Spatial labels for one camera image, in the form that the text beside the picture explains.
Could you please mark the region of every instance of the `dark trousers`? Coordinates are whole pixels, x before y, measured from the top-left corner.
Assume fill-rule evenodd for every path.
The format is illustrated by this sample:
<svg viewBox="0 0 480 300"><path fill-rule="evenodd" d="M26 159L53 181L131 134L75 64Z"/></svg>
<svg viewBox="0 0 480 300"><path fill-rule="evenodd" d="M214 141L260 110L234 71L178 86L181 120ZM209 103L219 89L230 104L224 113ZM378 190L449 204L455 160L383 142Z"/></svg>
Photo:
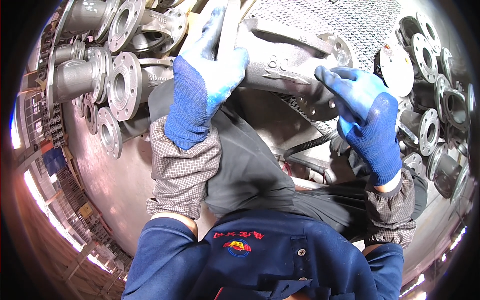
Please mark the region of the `dark trousers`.
<svg viewBox="0 0 480 300"><path fill-rule="evenodd" d="M290 176L255 130L223 107L212 118L222 145L220 167L207 182L205 203L217 215L241 209L273 209L324 221L348 240L367 233L365 185L368 177L296 192ZM413 171L416 219L427 204L427 183Z"/></svg>

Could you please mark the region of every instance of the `hand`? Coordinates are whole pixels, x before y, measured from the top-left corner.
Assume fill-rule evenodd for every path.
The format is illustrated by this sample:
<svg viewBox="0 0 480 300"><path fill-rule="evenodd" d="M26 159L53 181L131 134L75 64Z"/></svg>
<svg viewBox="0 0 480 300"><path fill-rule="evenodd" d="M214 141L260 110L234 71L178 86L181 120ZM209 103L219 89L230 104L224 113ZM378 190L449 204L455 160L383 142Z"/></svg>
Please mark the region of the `hand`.
<svg viewBox="0 0 480 300"><path fill-rule="evenodd" d="M382 80L362 70L323 66L315 69L315 77L336 96L338 134L368 163L371 183L383 186L400 178L402 161L395 132L398 101Z"/></svg>
<svg viewBox="0 0 480 300"><path fill-rule="evenodd" d="M222 60L211 60L224 16L225 7L215 8L202 37L173 62L174 102L165 135L183 150L205 140L211 118L245 77L249 63L245 48L234 49Z"/></svg>

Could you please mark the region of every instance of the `metal casting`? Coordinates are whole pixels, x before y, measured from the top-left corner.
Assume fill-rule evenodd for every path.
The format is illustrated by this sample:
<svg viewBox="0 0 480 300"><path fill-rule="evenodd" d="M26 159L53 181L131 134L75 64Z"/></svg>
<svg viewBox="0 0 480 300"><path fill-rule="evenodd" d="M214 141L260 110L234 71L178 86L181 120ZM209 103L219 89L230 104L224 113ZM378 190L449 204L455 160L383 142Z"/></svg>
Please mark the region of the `metal casting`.
<svg viewBox="0 0 480 300"><path fill-rule="evenodd" d="M468 97L466 93L446 88L442 98L446 119L462 131L466 131L470 124L466 96Z"/></svg>
<svg viewBox="0 0 480 300"><path fill-rule="evenodd" d="M240 86L302 98L304 102L298 105L311 120L326 121L338 115L329 106L333 94L315 79L314 70L319 65L355 67L353 50L341 37L316 37L293 26L245 19L238 26L235 46L246 48L250 56Z"/></svg>
<svg viewBox="0 0 480 300"><path fill-rule="evenodd" d="M396 43L385 44L380 49L380 77L395 96L405 97L413 86L413 65L408 53Z"/></svg>
<svg viewBox="0 0 480 300"><path fill-rule="evenodd" d="M100 141L112 159L120 158L123 143L147 132L150 123L147 106L142 106L134 119L121 122L115 119L109 107L98 110L97 129Z"/></svg>
<svg viewBox="0 0 480 300"><path fill-rule="evenodd" d="M95 41L103 42L119 5L120 0L69 0L55 29L53 44L90 30Z"/></svg>
<svg viewBox="0 0 480 300"><path fill-rule="evenodd" d="M125 1L118 9L108 34L110 51L132 52L156 49L163 54L174 48L185 35L187 16L173 8L163 13L145 9L145 0Z"/></svg>
<svg viewBox="0 0 480 300"><path fill-rule="evenodd" d="M436 146L427 163L427 178L434 181L435 188L450 203L458 200L465 188L468 178L468 163L463 167L448 155L446 143Z"/></svg>
<svg viewBox="0 0 480 300"><path fill-rule="evenodd" d="M405 47L414 60L413 71L415 79L425 79L429 83L437 80L438 66L434 51L427 38L420 33L412 37L411 46Z"/></svg>
<svg viewBox="0 0 480 300"><path fill-rule="evenodd" d="M413 86L415 105L422 110L435 108L440 121L447 123L446 111L443 104L444 91L446 88L450 88L450 83L443 74L438 74L434 84L430 84L425 80L417 80Z"/></svg>
<svg viewBox="0 0 480 300"><path fill-rule="evenodd" d="M404 140L405 144L417 149L421 155L429 156L434 150L440 134L440 121L437 111L429 108L421 115L413 111L413 106L409 101L402 101L398 105L397 120L402 122L419 139L418 145L407 139Z"/></svg>
<svg viewBox="0 0 480 300"><path fill-rule="evenodd" d="M55 54L48 62L47 107L53 115L53 104L77 98L92 92L94 101L102 101L105 77L107 75L108 51L93 50L90 61L68 60L55 68Z"/></svg>
<svg viewBox="0 0 480 300"><path fill-rule="evenodd" d="M409 166L417 175L421 176L423 173L423 160L421 155L418 153L410 153L402 159L402 162Z"/></svg>
<svg viewBox="0 0 480 300"><path fill-rule="evenodd" d="M122 52L113 61L108 76L108 104L118 121L133 118L141 103L162 82L173 78L174 57L138 59L131 52Z"/></svg>
<svg viewBox="0 0 480 300"><path fill-rule="evenodd" d="M439 54L442 44L440 43L440 38L432 21L425 14L417 12L417 24L419 25L420 33L427 38L433 51Z"/></svg>

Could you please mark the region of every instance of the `perforated metal sheet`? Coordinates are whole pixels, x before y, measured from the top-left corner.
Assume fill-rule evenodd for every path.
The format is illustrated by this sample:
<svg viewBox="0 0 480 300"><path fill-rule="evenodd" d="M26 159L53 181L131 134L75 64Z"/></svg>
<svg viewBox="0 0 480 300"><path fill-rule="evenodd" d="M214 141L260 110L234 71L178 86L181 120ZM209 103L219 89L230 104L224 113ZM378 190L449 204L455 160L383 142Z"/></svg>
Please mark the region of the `perforated metal sheet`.
<svg viewBox="0 0 480 300"><path fill-rule="evenodd" d="M313 34L341 34L355 48L359 67L371 71L375 55L393 31L399 14L396 0L257 0L247 16Z"/></svg>

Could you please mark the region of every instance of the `black hose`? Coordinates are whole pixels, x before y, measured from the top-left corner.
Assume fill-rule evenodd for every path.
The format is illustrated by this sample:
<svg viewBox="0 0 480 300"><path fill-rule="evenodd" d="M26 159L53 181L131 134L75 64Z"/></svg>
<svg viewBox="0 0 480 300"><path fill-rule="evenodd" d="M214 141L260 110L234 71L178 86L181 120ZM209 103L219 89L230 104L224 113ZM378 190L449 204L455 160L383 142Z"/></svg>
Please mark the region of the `black hose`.
<svg viewBox="0 0 480 300"><path fill-rule="evenodd" d="M322 135L319 138L316 138L314 140L311 140L311 141L296 145L294 147L291 147L290 149L288 149L287 151L285 151L283 153L283 159L287 162L297 163L297 164L306 166L307 168L310 168L313 171L322 174L325 177L325 181L327 182L327 184L331 184L332 180L331 180L330 176L328 175L328 173L325 172L324 167L321 167L317 164L308 162L304 159L292 157L291 155L295 154L295 153L298 153L298 152L301 152L301 151L304 151L304 150L307 150L307 149L310 149L310 148L313 148L313 147L316 147L316 146L319 146L319 145L322 145L322 144L325 144L326 142L332 140L333 138L335 138L337 136L338 136L338 132L337 132L336 129L334 129L331 132L327 133L326 135Z"/></svg>

